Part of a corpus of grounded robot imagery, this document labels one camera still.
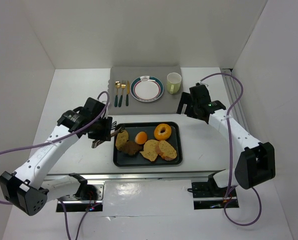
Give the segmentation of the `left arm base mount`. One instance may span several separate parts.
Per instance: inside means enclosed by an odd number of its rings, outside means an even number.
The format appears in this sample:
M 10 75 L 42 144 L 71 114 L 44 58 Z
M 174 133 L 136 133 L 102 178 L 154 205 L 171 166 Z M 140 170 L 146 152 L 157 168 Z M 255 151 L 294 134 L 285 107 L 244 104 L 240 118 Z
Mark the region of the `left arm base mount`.
M 76 198 L 72 195 L 67 195 L 62 197 L 61 200 L 69 213 L 82 213 L 86 210 L 102 212 L 104 189 L 104 181 L 89 181 L 81 197 Z

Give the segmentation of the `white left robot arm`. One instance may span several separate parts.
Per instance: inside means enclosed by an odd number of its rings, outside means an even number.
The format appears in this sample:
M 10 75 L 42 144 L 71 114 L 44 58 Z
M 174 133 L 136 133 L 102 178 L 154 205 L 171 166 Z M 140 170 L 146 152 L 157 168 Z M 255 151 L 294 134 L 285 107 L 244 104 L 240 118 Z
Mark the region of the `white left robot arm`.
M 99 143 L 111 140 L 112 117 L 107 117 L 107 106 L 89 97 L 84 106 L 62 114 L 45 143 L 12 173 L 0 175 L 0 187 L 4 198 L 29 216 L 37 214 L 52 200 L 64 196 L 84 198 L 94 187 L 77 173 L 63 178 L 45 181 L 46 176 L 82 136 Z

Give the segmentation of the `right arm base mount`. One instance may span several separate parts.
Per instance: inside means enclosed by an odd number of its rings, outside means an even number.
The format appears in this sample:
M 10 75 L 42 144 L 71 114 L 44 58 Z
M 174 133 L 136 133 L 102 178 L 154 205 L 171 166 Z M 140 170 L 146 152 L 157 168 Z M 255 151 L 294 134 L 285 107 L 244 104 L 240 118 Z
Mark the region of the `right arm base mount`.
M 235 190 L 225 198 L 226 188 L 213 187 L 208 182 L 192 182 L 187 191 L 192 194 L 195 210 L 223 209 L 227 203 L 228 208 L 239 208 Z

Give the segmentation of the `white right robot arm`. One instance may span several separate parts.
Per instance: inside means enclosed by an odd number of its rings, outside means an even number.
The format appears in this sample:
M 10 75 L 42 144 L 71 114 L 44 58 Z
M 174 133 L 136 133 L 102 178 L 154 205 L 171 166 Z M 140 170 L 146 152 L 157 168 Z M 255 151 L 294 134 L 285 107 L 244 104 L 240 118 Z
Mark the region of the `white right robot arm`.
M 276 176 L 274 146 L 250 135 L 219 100 L 211 100 L 205 85 L 196 84 L 181 94 L 177 114 L 181 112 L 206 122 L 229 142 L 229 168 L 210 176 L 216 187 L 248 190 Z

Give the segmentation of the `metal food tongs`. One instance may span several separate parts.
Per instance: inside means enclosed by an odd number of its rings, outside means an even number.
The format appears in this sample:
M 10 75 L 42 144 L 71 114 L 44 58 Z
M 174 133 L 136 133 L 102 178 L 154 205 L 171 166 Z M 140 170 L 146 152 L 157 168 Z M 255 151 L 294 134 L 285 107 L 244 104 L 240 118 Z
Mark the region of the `metal food tongs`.
M 111 138 L 116 137 L 119 133 L 121 133 L 125 129 L 125 125 L 117 125 L 117 122 L 114 121 L 113 124 L 111 125 L 111 133 L 110 133 L 110 138 L 109 140 L 94 140 L 91 144 L 91 148 L 95 149 L 99 145 L 103 144 L 104 142 L 110 142 Z

